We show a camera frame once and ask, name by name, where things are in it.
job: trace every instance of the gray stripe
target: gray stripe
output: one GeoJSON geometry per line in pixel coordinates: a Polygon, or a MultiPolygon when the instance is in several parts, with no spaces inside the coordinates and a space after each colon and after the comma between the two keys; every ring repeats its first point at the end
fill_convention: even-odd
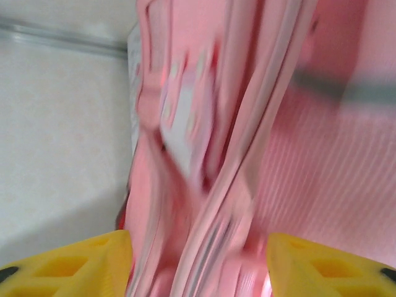
{"type": "Polygon", "coordinates": [[[321,74],[295,70],[292,82],[329,99],[342,102],[396,104],[396,82],[384,84],[373,80],[343,83],[321,74]]]}
{"type": "Polygon", "coordinates": [[[126,42],[55,30],[0,17],[0,38],[127,59],[126,42]]]}

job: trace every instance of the black tip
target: black tip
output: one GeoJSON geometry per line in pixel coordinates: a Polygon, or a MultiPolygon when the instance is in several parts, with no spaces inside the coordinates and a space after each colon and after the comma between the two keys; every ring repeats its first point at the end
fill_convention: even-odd
{"type": "Polygon", "coordinates": [[[9,278],[11,275],[16,273],[16,271],[18,271],[18,270],[19,270],[19,267],[16,267],[16,266],[7,267],[7,268],[0,270],[0,283],[2,283],[4,280],[9,278]]]}
{"type": "Polygon", "coordinates": [[[387,278],[392,280],[394,283],[396,283],[396,270],[389,269],[389,268],[383,268],[381,269],[381,273],[385,275],[387,278]]]}

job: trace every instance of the pink striped fabric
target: pink striped fabric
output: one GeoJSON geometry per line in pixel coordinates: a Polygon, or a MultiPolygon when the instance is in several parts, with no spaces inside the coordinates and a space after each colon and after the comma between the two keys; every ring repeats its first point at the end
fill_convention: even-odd
{"type": "Polygon", "coordinates": [[[395,115],[289,90],[262,159],[255,226],[396,266],[395,115]]]}

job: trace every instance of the yellow plastic object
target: yellow plastic object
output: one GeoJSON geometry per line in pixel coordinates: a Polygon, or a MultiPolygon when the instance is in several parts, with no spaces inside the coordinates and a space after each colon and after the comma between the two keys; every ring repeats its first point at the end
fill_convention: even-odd
{"type": "Polygon", "coordinates": [[[396,296],[393,268],[285,234],[270,235],[267,265],[273,297],[396,296]]]}
{"type": "Polygon", "coordinates": [[[114,231],[3,267],[0,296],[121,297],[131,264],[129,233],[114,231]]]}

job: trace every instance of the white surface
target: white surface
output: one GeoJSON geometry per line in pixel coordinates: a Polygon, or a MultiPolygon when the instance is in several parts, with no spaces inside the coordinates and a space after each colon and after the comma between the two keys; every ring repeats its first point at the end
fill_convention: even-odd
{"type": "Polygon", "coordinates": [[[0,16],[119,41],[137,22],[135,0],[0,0],[0,16]]]}
{"type": "Polygon", "coordinates": [[[127,62],[0,40],[0,265],[114,228],[127,62]]]}

